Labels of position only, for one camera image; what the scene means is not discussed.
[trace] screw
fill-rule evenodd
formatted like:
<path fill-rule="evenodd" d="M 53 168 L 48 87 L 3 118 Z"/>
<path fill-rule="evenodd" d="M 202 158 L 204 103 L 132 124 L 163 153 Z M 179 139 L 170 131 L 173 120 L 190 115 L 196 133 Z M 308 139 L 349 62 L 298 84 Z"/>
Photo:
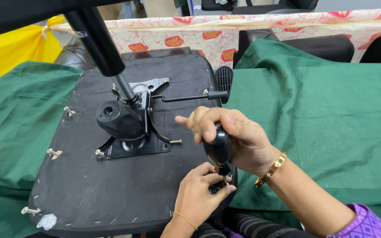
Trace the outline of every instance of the screw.
<path fill-rule="evenodd" d="M 95 154 L 99 154 L 99 155 L 101 155 L 101 156 L 104 156 L 104 153 L 103 153 L 103 152 L 101 152 L 101 150 L 100 150 L 100 149 L 97 149 L 97 150 L 95 151 Z"/>
<path fill-rule="evenodd" d="M 38 210 L 33 210 L 33 209 L 29 209 L 28 207 L 25 207 L 22 209 L 22 214 L 26 214 L 26 213 L 36 214 L 40 211 L 41 210 L 39 208 L 38 208 Z"/>
<path fill-rule="evenodd" d="M 181 143 L 182 143 L 182 139 L 178 141 L 170 141 L 170 144 L 181 144 Z"/>
<path fill-rule="evenodd" d="M 52 149 L 48 149 L 47 153 L 48 154 L 53 154 L 53 155 L 56 155 L 56 156 L 60 156 L 60 154 L 58 154 L 57 152 L 53 151 Z"/>
<path fill-rule="evenodd" d="M 73 115 L 75 112 L 70 110 L 69 107 L 65 107 L 64 111 L 68 111 L 71 115 Z"/>

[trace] person's left hand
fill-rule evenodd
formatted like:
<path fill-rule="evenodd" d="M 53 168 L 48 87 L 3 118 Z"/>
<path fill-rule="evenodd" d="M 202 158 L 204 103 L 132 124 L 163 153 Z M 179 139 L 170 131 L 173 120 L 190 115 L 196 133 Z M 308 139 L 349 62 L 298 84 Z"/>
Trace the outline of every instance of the person's left hand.
<path fill-rule="evenodd" d="M 218 175 L 209 162 L 191 170 L 180 183 L 174 211 L 181 213 L 199 227 L 220 202 L 236 190 L 235 186 L 228 185 L 211 195 L 208 187 L 220 181 L 223 181 L 223 176 Z"/>

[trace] screw hole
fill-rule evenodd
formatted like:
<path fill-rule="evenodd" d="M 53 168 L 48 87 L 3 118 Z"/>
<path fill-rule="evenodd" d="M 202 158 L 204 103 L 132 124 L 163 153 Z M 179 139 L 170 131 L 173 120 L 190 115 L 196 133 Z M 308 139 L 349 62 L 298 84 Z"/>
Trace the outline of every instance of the screw hole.
<path fill-rule="evenodd" d="M 113 112 L 112 107 L 106 107 L 103 111 L 104 115 L 110 115 Z"/>

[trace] yellow cloth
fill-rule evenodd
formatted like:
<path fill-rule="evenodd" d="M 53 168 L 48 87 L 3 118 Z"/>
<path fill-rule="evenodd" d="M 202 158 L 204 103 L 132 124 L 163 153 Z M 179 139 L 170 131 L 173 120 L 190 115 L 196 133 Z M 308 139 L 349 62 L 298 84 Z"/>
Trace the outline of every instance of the yellow cloth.
<path fill-rule="evenodd" d="M 47 24 L 61 24 L 63 19 L 53 17 Z M 60 51 L 60 42 L 46 27 L 30 25 L 1 34 L 0 76 L 25 61 L 52 63 Z"/>

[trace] person's right hand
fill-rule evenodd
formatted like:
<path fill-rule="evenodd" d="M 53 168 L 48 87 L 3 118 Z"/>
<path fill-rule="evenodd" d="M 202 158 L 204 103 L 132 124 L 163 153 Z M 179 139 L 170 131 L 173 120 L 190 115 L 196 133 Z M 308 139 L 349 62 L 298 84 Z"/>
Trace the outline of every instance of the person's right hand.
<path fill-rule="evenodd" d="M 238 110 L 200 106 L 189 118 L 176 116 L 176 122 L 194 134 L 195 142 L 211 142 L 216 135 L 215 123 L 220 122 L 233 141 L 230 163 L 251 174 L 263 177 L 279 158 L 280 151 L 272 146 L 262 127 Z"/>

